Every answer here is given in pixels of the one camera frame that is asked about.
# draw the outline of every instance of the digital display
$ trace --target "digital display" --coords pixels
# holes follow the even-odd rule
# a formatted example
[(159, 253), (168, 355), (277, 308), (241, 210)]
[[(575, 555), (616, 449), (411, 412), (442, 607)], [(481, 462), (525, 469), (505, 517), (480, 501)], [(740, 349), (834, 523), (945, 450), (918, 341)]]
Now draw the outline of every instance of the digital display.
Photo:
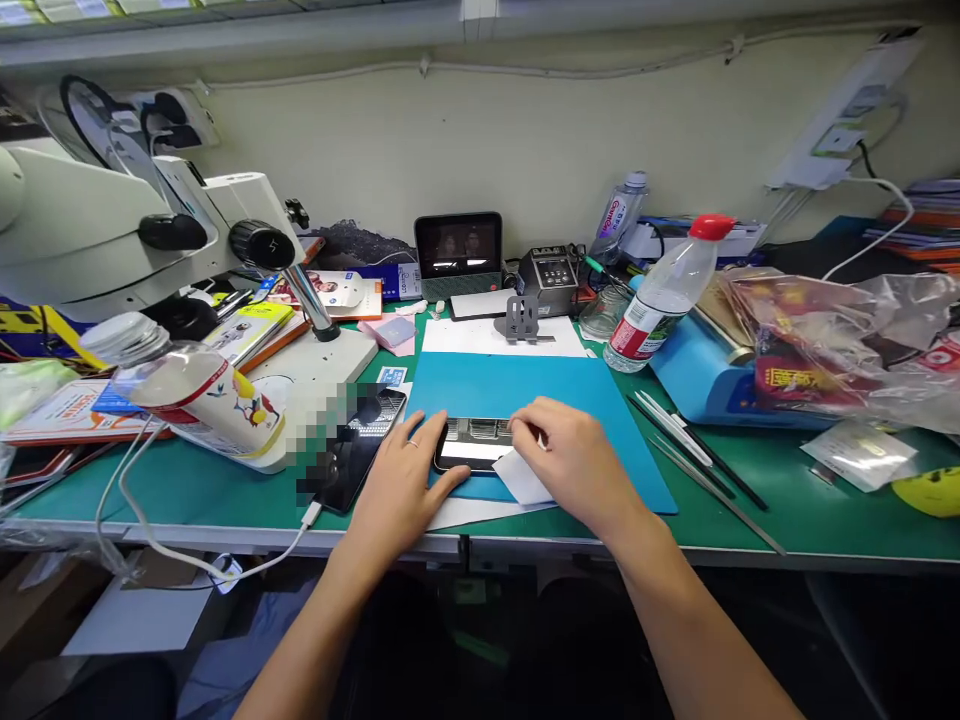
[(421, 218), (416, 227), (421, 276), (477, 275), (500, 269), (500, 216)]

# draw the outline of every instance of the white charging cable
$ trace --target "white charging cable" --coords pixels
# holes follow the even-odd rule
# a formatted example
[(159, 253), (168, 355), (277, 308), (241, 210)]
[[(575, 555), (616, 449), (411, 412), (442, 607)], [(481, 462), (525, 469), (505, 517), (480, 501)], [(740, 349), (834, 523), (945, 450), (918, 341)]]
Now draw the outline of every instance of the white charging cable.
[(846, 260), (844, 260), (842, 263), (840, 263), (839, 265), (837, 265), (836, 267), (834, 267), (832, 270), (830, 270), (829, 272), (827, 272), (827, 274), (823, 276), (823, 278), (822, 278), (823, 280), (829, 280), (830, 277), (831, 277), (837, 270), (839, 270), (839, 269), (842, 268), (842, 267), (846, 267), (847, 265), (849, 265), (850, 263), (852, 263), (854, 260), (856, 260), (858, 257), (861, 257), (862, 255), (864, 255), (864, 254), (870, 252), (871, 250), (873, 250), (873, 248), (875, 248), (877, 245), (879, 245), (880, 243), (882, 243), (884, 240), (886, 240), (888, 237), (890, 237), (891, 235), (893, 235), (893, 234), (894, 234), (895, 232), (897, 232), (900, 228), (902, 228), (904, 225), (906, 225), (908, 222), (910, 222), (911, 218), (913, 218), (913, 215), (914, 215), (914, 213), (916, 212), (916, 211), (914, 210), (913, 203), (911, 203), (911, 202), (907, 199), (907, 196), (903, 194), (903, 191), (902, 191), (900, 188), (898, 188), (896, 185), (894, 185), (892, 182), (890, 182), (889, 180), (881, 180), (880, 178), (854, 178), (854, 177), (844, 178), (844, 180), (846, 180), (847, 182), (868, 182), (868, 183), (873, 183), (874, 185), (880, 185), (881, 187), (887, 188), (887, 190), (889, 190), (890, 192), (892, 192), (894, 195), (897, 196), (897, 199), (898, 199), (898, 200), (900, 201), (900, 203), (903, 205), (903, 208), (904, 208), (904, 210), (906, 211), (906, 213), (905, 213), (904, 216), (903, 216), (903, 220), (901, 220), (901, 221), (898, 222), (896, 225), (894, 225), (892, 228), (890, 228), (889, 230), (887, 230), (883, 235), (881, 235), (881, 236), (878, 237), (876, 240), (874, 240), (872, 243), (870, 243), (870, 244), (867, 245), (865, 248), (863, 248), (863, 250), (861, 250), (860, 252), (855, 253), (854, 255), (850, 256), (849, 258), (847, 258)]
[(243, 580), (244, 578), (251, 577), (258, 573), (267, 570), (268, 568), (273, 567), (277, 563), (285, 560), (290, 553), (294, 551), (300, 541), (303, 539), (303, 536), (306, 534), (307, 530), (313, 527), (313, 524), (317, 521), (317, 518), (320, 516), (320, 511), (323, 509), (323, 506), (319, 502), (310, 503), (310, 507), (307, 508), (307, 511), (303, 515), (301, 520), (300, 529), (297, 531), (296, 537), (293, 539), (293, 542), (290, 544), (286, 550), (284, 550), (280, 555), (275, 557), (273, 560), (269, 560), (262, 565), (258, 565), (255, 568), (251, 568), (246, 572), (240, 573), (239, 575), (229, 575), (224, 571), (214, 567), (210, 563), (205, 563), (202, 560), (198, 560), (191, 555), (184, 555), (183, 553), (178, 553), (175, 550), (161, 545), (157, 542), (156, 537), (153, 535), (153, 528), (150, 526), (150, 521), (147, 519), (146, 513), (143, 512), (143, 508), (137, 503), (133, 495), (130, 493), (130, 489), (127, 487), (127, 476), (137, 461), (140, 459), (140, 456), (146, 452), (147, 448), (153, 444), (153, 441), (157, 439), (161, 432), (167, 428), (166, 423), (162, 423), (149, 438), (137, 449), (133, 454), (133, 457), (130, 457), (130, 453), (133, 451), (137, 442), (143, 436), (143, 431), (146, 429), (146, 425), (140, 430), (137, 434), (136, 439), (131, 443), (130, 447), (127, 449), (126, 454), (120, 460), (120, 463), (117, 465), (116, 470), (113, 471), (113, 475), (110, 477), (110, 481), (107, 483), (107, 487), (103, 491), (103, 496), (100, 498), (100, 505), (97, 507), (97, 515), (95, 518), (95, 526), (97, 532), (97, 542), (100, 544), (101, 550), (106, 552), (104, 549), (104, 539), (101, 534), (101, 517), (103, 515), (103, 508), (107, 502), (107, 496), (110, 494), (110, 490), (113, 487), (114, 482), (117, 483), (117, 486), (120, 488), (120, 493), (126, 499), (127, 504), (133, 510), (134, 514), (137, 516), (137, 520), (140, 522), (140, 526), (143, 528), (143, 533), (146, 535), (147, 544), (153, 548), (156, 552), (164, 557), (168, 557), (171, 560), (179, 560), (180, 562), (187, 563), (188, 565), (193, 565), (195, 568), (203, 570), (207, 574), (215, 577), (217, 580), (223, 580), (224, 582), (238, 581)]

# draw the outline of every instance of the white wall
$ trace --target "white wall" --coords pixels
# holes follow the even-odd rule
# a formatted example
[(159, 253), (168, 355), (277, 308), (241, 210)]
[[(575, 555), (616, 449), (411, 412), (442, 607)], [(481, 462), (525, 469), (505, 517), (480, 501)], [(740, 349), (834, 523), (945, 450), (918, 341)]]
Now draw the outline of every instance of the white wall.
[[(635, 64), (729, 37), (725, 26), (462, 46), (438, 59), (598, 68)], [(898, 183), (960, 168), (960, 27), (924, 30), (901, 81), (911, 110), (874, 164)], [(510, 254), (545, 240), (587, 239), (609, 187), (646, 170), (652, 213), (768, 213), (762, 184), (872, 34), (785, 40), (606, 81), (400, 70), (204, 98), (223, 144), (191, 155), (205, 174), (267, 173), (314, 224), (352, 218), (412, 242), (420, 215), (496, 210)], [(391, 54), (413, 57), (419, 53)], [(317, 72), (385, 55), (203, 68), (207, 81)], [(196, 74), (150, 77), (181, 81)], [(139, 82), (148, 78), (140, 76)], [(131, 87), (114, 78), (117, 87)], [(821, 193), (774, 238), (809, 237), (840, 213), (877, 214), (872, 187)]]

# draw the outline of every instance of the small screen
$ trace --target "small screen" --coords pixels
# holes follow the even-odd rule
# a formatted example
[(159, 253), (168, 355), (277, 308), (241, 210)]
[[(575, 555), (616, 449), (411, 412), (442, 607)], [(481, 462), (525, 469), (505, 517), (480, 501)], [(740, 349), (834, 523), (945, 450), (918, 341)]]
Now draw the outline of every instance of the small screen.
[(508, 420), (448, 418), (447, 432), (437, 443), (434, 465), (448, 470), (468, 465), (476, 472), (494, 472), (493, 464), (513, 448)]
[(420, 272), (428, 280), (500, 269), (498, 223), (429, 223), (417, 238)]
[(306, 468), (306, 489), (324, 509), (346, 513), (370, 471), (380, 443), (390, 432), (407, 396), (383, 389), (357, 398), (357, 410), (346, 425), (327, 438), (326, 450)]

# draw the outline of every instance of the plastic water bottle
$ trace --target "plastic water bottle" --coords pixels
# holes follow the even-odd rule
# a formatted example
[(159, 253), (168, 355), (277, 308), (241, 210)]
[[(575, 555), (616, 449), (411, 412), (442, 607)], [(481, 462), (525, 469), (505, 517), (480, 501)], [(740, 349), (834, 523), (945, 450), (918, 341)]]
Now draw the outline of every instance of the plastic water bottle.
[(707, 289), (720, 241), (736, 222), (726, 215), (701, 215), (686, 241), (657, 261), (603, 350), (607, 365), (620, 372), (638, 372), (646, 366)]
[(590, 257), (604, 267), (620, 259), (620, 237), (637, 219), (646, 195), (647, 174), (644, 172), (630, 173), (622, 185), (613, 189), (597, 228), (597, 237), (590, 247)]
[(80, 344), (118, 366), (112, 380), (118, 395), (201, 445), (244, 462), (263, 456), (280, 438), (282, 407), (216, 350), (171, 341), (170, 333), (145, 315), (110, 318), (87, 330)]

